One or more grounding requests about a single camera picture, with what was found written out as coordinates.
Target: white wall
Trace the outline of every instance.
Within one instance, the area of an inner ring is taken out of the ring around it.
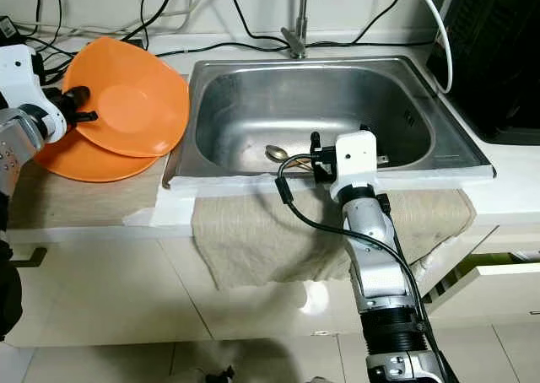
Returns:
[[[146,12],[155,11],[163,0],[147,0]],[[359,30],[392,0],[309,0],[309,31]],[[253,31],[277,32],[292,27],[298,0],[239,0]],[[439,5],[442,0],[435,0]],[[167,10],[184,8],[186,0],[171,0]],[[138,16],[139,0],[63,0],[64,22],[70,25],[118,26]],[[33,20],[35,0],[0,0],[0,14],[13,20]],[[42,1],[42,20],[57,22],[57,1]],[[182,17],[161,19],[159,25],[178,26]],[[421,0],[401,0],[371,31],[432,29],[435,22]],[[192,15],[187,31],[192,33],[239,34],[242,31],[231,0],[204,0]]]

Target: stainless steel sink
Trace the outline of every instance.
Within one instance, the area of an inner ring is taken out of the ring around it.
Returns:
[[[198,62],[190,82],[186,134],[171,155],[172,176],[258,175],[278,164],[267,144],[309,152],[368,125],[391,170],[489,165],[404,57]]]

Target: beige towel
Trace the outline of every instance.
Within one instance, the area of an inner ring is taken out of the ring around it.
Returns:
[[[474,217],[467,196],[457,190],[393,191],[388,196],[408,263],[460,234]],[[308,218],[343,225],[338,205],[321,188],[296,192],[294,203]],[[218,289],[348,278],[344,238],[302,223],[278,194],[198,198],[192,226]]]

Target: spoon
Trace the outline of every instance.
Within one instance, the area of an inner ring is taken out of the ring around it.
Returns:
[[[274,162],[284,162],[286,159],[289,158],[287,151],[285,151],[283,148],[278,147],[277,145],[271,144],[268,144],[266,146],[266,156]],[[289,165],[287,165],[287,167],[290,168],[292,166],[299,166],[304,170],[312,170],[310,166],[305,164],[306,162],[310,162],[310,160],[297,159],[296,161],[291,162]]]

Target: white floor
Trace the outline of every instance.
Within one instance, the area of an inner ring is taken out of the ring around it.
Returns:
[[[540,324],[483,326],[436,332],[461,383],[536,383]],[[368,382],[358,335],[295,337],[117,347],[36,349],[24,383],[198,382],[230,364],[235,383]],[[16,374],[12,381],[19,383]]]

